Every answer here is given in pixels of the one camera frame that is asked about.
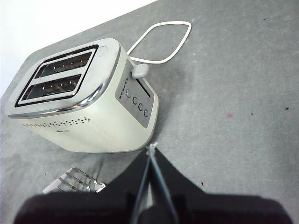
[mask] white cable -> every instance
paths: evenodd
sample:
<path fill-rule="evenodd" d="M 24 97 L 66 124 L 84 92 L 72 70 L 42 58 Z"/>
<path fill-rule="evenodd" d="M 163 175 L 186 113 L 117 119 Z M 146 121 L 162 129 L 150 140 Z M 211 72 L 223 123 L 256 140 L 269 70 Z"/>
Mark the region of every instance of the white cable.
<path fill-rule="evenodd" d="M 189 22 L 185 22 L 185 21 L 168 21 L 168 22 L 160 22 L 157 24 L 152 25 L 150 28 L 148 28 L 147 31 L 145 31 L 145 33 L 133 44 L 133 46 L 128 50 L 127 54 L 130 55 L 130 53 L 133 51 L 133 49 L 141 42 L 141 40 L 153 29 L 159 26 L 164 26 L 164 25 L 171 25 L 171 24 L 183 24 L 183 25 L 187 25 L 188 29 L 182 39 L 182 41 L 179 43 L 179 45 L 177 46 L 177 48 L 172 52 L 171 55 L 169 55 L 167 58 L 160 60 L 160 61 L 152 61 L 152 60 L 146 60 L 146 59 L 142 59 L 142 58 L 137 58 L 137 57 L 130 57 L 132 60 L 137 61 L 137 62 L 143 62 L 143 63 L 148 63 L 148 64 L 162 64 L 165 63 L 167 61 L 169 61 L 170 59 L 172 59 L 176 53 L 180 50 L 180 48 L 182 47 L 182 45 L 185 43 L 190 31 L 191 31 L 191 23 Z"/>

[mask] round button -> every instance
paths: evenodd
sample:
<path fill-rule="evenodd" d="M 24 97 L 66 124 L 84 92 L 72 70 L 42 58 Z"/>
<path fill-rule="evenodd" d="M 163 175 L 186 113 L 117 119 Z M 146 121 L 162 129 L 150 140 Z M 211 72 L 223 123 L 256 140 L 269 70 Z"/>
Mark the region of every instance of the round button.
<path fill-rule="evenodd" d="M 137 97 L 133 97 L 133 104 L 137 104 L 137 103 L 138 103 Z"/>
<path fill-rule="evenodd" d="M 131 98 L 131 91 L 129 89 L 127 89 L 126 95 L 127 95 L 128 98 Z"/>
<path fill-rule="evenodd" d="M 147 109 L 145 109 L 143 114 L 144 114 L 145 117 L 147 117 L 149 115 L 149 111 Z"/>
<path fill-rule="evenodd" d="M 138 105 L 138 109 L 139 109 L 140 111 L 142 111 L 142 110 L 143 110 L 143 105 L 142 105 L 142 104 L 139 104 L 139 105 Z"/>

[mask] gray floor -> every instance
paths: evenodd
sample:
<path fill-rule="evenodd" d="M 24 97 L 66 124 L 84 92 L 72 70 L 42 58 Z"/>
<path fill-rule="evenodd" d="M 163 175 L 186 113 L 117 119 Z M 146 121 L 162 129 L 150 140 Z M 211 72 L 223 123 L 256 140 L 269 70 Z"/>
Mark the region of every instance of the gray floor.
<path fill-rule="evenodd" d="M 70 167 L 110 182 L 139 153 L 67 152 L 8 119 L 6 100 L 22 73 L 105 37 L 129 49 L 150 25 L 172 20 L 193 27 L 175 58 L 150 66 L 161 102 L 152 141 L 204 191 L 278 200 L 299 223 L 298 0 L 161 0 L 30 55 L 1 99 L 1 223 Z M 162 59 L 182 28 L 157 28 L 132 55 Z"/>

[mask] chrome trim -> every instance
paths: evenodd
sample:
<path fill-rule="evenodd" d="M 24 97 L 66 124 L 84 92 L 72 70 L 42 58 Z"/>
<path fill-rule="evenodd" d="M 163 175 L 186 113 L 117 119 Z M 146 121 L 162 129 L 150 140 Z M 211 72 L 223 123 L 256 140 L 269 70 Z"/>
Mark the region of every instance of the chrome trim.
<path fill-rule="evenodd" d="M 92 54 L 90 55 L 90 57 L 88 59 L 88 63 L 85 66 L 83 66 L 83 67 L 75 68 L 75 69 L 72 69 L 72 70 L 62 71 L 62 72 L 59 72 L 59 73 L 56 73 L 56 74 L 52 74 L 52 75 L 49 75 L 49 76 L 45 76 L 45 77 L 36 78 L 36 75 L 38 74 L 39 70 L 42 69 L 42 67 L 45 66 L 45 65 L 47 65 L 47 64 L 59 62 L 59 61 L 62 61 L 62 60 L 68 59 L 68 58 L 72 58 L 72 57 L 76 57 L 76 56 L 79 56 L 79 55 L 82 55 L 82 54 L 85 54 L 85 53 L 89 53 L 89 52 L 91 52 Z M 86 51 L 82 51 L 82 52 L 76 53 L 74 55 L 68 55 L 68 56 L 65 56 L 65 57 L 62 57 L 62 58 L 59 58 L 59 59 L 55 59 L 55 60 L 52 60 L 52 61 L 47 61 L 47 62 L 41 63 L 39 65 L 37 71 L 33 74 L 33 79 L 31 79 L 27 83 L 27 87 L 22 91 L 23 94 L 19 98 L 17 104 L 19 106 L 23 106 L 23 104 L 34 103 L 34 102 L 38 103 L 38 102 L 44 101 L 44 100 L 56 99 L 56 98 L 62 98 L 62 97 L 67 97 L 67 96 L 73 96 L 73 95 L 75 95 L 77 93 L 77 91 L 78 91 L 79 86 L 81 85 L 82 80 L 84 79 L 86 71 L 88 70 L 88 67 L 89 67 L 89 65 L 90 65 L 90 63 L 92 61 L 92 58 L 93 58 L 95 52 L 96 52 L 96 50 L 94 48 L 92 48 L 92 49 L 89 49 L 89 50 L 86 50 Z M 38 97 L 38 98 L 32 98 L 32 99 L 23 100 L 24 95 L 26 94 L 26 92 L 28 91 L 28 89 L 31 86 L 33 86 L 33 85 L 36 85 L 36 84 L 39 84 L 39 83 L 44 83 L 44 82 L 49 82 L 49 81 L 60 79 L 60 78 L 64 78 L 64 77 L 70 77 L 70 76 L 74 76 L 74 75 L 79 75 L 79 74 L 81 74 L 81 77 L 80 77 L 80 79 L 79 79 L 79 81 L 77 83 L 76 88 L 73 91 L 62 92 L 62 93 L 48 95 L 48 96 L 44 96 L 44 97 Z"/>
<path fill-rule="evenodd" d="M 117 58 L 115 60 L 115 64 L 112 68 L 109 78 L 104 83 L 102 83 L 92 94 L 90 94 L 88 97 L 86 97 L 82 101 L 80 101 L 74 105 L 68 106 L 68 107 L 62 107 L 62 108 L 57 108 L 57 109 L 49 109 L 49 110 L 45 110 L 45 111 L 22 113 L 22 114 L 10 114 L 10 115 L 8 115 L 9 118 L 11 118 L 11 119 L 29 119 L 29 118 L 40 118 L 40 117 L 46 117 L 46 116 L 53 116 L 53 115 L 68 113 L 69 111 L 81 110 L 81 109 L 91 105 L 98 98 L 100 98 L 100 96 L 107 89 L 107 87 L 112 79 L 112 75 L 114 74 L 116 66 L 118 64 L 120 54 L 121 54 L 121 45 L 119 45 Z"/>

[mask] toaster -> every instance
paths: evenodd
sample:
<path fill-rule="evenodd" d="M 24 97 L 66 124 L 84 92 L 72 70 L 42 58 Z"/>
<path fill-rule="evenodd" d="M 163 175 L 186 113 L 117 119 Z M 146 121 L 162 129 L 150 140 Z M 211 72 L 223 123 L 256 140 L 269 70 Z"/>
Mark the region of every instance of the toaster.
<path fill-rule="evenodd" d="M 9 118 L 74 152 L 110 153 L 145 146 L 157 120 L 158 96 L 115 39 L 42 58 L 8 102 Z"/>

